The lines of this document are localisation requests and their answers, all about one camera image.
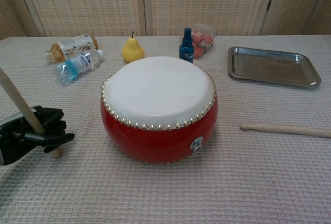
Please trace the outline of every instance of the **textured tablecloth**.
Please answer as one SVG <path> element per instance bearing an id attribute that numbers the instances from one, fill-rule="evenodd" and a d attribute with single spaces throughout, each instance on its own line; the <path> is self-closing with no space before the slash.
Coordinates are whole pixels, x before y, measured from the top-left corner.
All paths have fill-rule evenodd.
<path id="1" fill-rule="evenodd" d="M 0 223 L 331 223 L 331 139 L 242 131 L 240 123 L 331 129 L 331 36 L 216 37 L 198 61 L 216 83 L 219 117 L 198 157 L 149 165 L 117 149 L 102 125 L 102 81 L 124 66 L 126 37 L 99 37 L 106 61 L 70 85 L 42 53 L 59 38 L 0 41 L 0 67 L 29 105 L 63 109 L 75 139 L 55 160 L 37 148 L 0 167 Z M 178 56 L 178 37 L 139 37 L 147 56 Z M 301 53 L 318 89 L 237 81 L 228 48 Z M 17 108 L 0 88 L 0 119 Z"/>

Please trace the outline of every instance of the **drum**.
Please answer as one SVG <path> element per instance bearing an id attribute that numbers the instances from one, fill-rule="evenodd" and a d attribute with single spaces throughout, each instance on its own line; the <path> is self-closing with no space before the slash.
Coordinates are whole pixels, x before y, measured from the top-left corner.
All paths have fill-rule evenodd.
<path id="1" fill-rule="evenodd" d="M 101 88 L 105 129 L 135 159 L 168 163 L 195 155 L 214 129 L 214 83 L 185 60 L 144 58 L 122 67 Z"/>

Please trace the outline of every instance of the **wooden drumstick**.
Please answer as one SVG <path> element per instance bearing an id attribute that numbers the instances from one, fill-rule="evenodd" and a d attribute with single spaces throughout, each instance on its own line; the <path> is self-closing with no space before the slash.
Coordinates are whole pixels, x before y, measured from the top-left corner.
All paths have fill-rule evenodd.
<path id="1" fill-rule="evenodd" d="M 10 99 L 15 103 L 16 107 L 21 111 L 26 121 L 30 124 L 33 130 L 36 133 L 43 133 L 45 130 L 43 129 L 41 123 L 32 112 L 30 107 L 27 105 L 26 101 L 17 90 L 15 85 L 12 83 L 11 79 L 7 76 L 7 74 L 0 68 L 0 84 L 7 92 Z M 57 148 L 52 151 L 53 158 L 60 158 L 62 156 L 62 149 Z"/>
<path id="2" fill-rule="evenodd" d="M 267 125 L 267 124 L 241 124 L 242 130 L 257 130 L 266 132 L 284 132 L 294 133 L 297 135 L 311 135 L 331 138 L 331 130 L 311 128 L 311 127 L 299 127 L 289 125 Z"/>

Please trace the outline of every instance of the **bottle label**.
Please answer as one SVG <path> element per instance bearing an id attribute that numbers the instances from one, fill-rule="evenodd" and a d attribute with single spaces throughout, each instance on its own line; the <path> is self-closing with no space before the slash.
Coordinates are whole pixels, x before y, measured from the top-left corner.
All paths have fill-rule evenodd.
<path id="1" fill-rule="evenodd" d="M 93 66 L 90 58 L 84 54 L 80 54 L 79 56 L 72 58 L 71 61 L 77 68 L 78 74 L 89 70 Z"/>
<path id="2" fill-rule="evenodd" d="M 74 57 L 84 51 L 95 49 L 93 40 L 89 34 L 73 37 L 57 43 L 65 58 Z"/>
<path id="3" fill-rule="evenodd" d="M 193 53 L 185 53 L 184 52 L 184 60 L 193 63 Z"/>

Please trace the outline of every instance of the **clear plastic box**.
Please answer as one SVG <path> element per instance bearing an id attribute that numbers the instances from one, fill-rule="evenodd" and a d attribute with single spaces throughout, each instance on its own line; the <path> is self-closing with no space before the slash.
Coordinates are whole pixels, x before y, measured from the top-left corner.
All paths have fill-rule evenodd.
<path id="1" fill-rule="evenodd" d="M 216 28 L 207 24 L 197 23 L 192 27 L 194 59 L 199 59 L 214 45 Z"/>

